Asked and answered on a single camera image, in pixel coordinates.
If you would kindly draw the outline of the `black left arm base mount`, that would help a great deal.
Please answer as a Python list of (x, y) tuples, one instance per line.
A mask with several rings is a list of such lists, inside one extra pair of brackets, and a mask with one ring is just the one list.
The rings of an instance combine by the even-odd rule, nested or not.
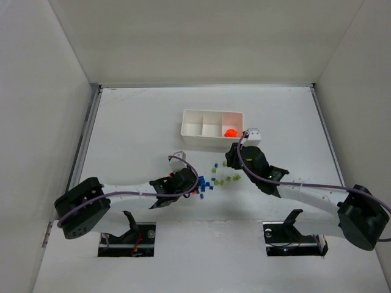
[(155, 254), (156, 223), (137, 223), (132, 213), (123, 212), (128, 226), (124, 233), (115, 236), (101, 235), (98, 257), (101, 258), (151, 258)]

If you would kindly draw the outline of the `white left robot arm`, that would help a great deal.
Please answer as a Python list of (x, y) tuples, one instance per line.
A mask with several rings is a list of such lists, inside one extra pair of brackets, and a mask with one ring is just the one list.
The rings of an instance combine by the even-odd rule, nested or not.
[(59, 217), (57, 226), (68, 240), (91, 232), (109, 211), (129, 217), (138, 209), (165, 208), (188, 197), (199, 186), (197, 172), (189, 166), (167, 177), (141, 185), (110, 186), (90, 177), (61, 195), (54, 207)]

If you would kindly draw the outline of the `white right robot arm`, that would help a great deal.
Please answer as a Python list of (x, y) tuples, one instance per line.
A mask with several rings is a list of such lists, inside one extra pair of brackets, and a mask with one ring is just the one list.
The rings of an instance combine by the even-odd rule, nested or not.
[(319, 214), (292, 210), (276, 230), (265, 228), (270, 244), (297, 242), (306, 236), (320, 234), (346, 239), (353, 246), (372, 251), (390, 220), (390, 208), (360, 185), (352, 188), (305, 183), (303, 179), (285, 182), (289, 171), (268, 163), (265, 154), (255, 146), (233, 143), (225, 154), (227, 166), (242, 170), (266, 195), (301, 202), (319, 209)]

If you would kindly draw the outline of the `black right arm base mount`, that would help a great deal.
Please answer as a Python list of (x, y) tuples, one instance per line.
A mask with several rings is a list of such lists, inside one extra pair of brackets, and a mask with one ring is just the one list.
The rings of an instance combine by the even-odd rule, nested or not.
[(303, 213), (294, 209), (284, 221), (263, 222), (266, 254), (269, 257), (320, 256), (329, 250), (327, 240), (322, 235), (302, 235), (295, 227), (296, 219)]

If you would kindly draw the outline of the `orange round dish lego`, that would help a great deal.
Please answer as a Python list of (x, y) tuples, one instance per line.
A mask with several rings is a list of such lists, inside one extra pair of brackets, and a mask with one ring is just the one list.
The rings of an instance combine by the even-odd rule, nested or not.
[(224, 137), (237, 137), (238, 131), (235, 129), (228, 129), (224, 133)]

